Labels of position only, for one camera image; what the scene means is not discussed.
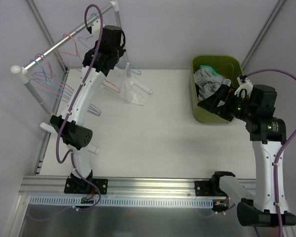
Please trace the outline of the grey tank top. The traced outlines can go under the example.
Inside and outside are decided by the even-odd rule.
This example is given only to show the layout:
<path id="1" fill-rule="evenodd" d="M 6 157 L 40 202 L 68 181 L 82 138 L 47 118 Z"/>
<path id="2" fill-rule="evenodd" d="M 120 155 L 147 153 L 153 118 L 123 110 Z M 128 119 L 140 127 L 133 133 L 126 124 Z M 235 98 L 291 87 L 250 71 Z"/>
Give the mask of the grey tank top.
<path id="1" fill-rule="evenodd" d="M 231 86 L 231 80 L 223 77 L 203 77 L 200 70 L 194 73 L 194 81 L 198 86 L 198 100 L 202 101 L 213 95 L 221 85 Z"/>

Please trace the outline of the green tank top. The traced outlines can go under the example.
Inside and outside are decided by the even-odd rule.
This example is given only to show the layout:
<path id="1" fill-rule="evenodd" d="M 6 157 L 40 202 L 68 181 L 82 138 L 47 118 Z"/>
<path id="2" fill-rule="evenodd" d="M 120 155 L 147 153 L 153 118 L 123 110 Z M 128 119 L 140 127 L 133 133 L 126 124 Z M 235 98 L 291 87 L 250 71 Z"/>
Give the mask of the green tank top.
<path id="1" fill-rule="evenodd" d="M 211 66 L 201 65 L 199 70 L 203 77 L 222 77 L 222 75 L 217 73 Z"/>

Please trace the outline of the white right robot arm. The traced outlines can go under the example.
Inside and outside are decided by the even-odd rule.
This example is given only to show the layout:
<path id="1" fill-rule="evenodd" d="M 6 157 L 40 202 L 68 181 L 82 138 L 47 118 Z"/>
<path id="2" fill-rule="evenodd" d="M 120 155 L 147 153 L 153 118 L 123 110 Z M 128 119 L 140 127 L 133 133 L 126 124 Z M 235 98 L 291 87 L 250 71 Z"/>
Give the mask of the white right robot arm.
<path id="1" fill-rule="evenodd" d="M 226 196 L 236 204 L 242 226 L 288 227 L 296 225 L 290 213 L 283 185 L 283 152 L 286 125 L 274 117 L 277 92 L 273 87 L 255 85 L 239 93 L 222 85 L 198 106 L 227 120 L 245 122 L 255 155 L 256 191 L 252 195 L 230 171 L 216 171 L 207 182 L 196 181 L 196 195 Z"/>

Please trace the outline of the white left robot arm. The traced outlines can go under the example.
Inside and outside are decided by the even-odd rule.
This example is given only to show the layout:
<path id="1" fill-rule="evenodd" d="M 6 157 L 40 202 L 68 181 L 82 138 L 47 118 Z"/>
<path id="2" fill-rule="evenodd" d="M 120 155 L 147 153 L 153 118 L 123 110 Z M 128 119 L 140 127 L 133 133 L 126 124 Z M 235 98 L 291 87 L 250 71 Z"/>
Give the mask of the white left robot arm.
<path id="1" fill-rule="evenodd" d="M 66 180 L 66 194 L 90 194 L 95 188 L 89 151 L 93 132 L 84 127 L 96 89 L 123 56 L 126 37 L 118 26 L 106 25 L 100 29 L 95 46 L 88 50 L 82 61 L 81 76 L 65 109 L 52 116 L 50 124 L 57 132 L 56 145 L 66 144 L 73 170 Z"/>

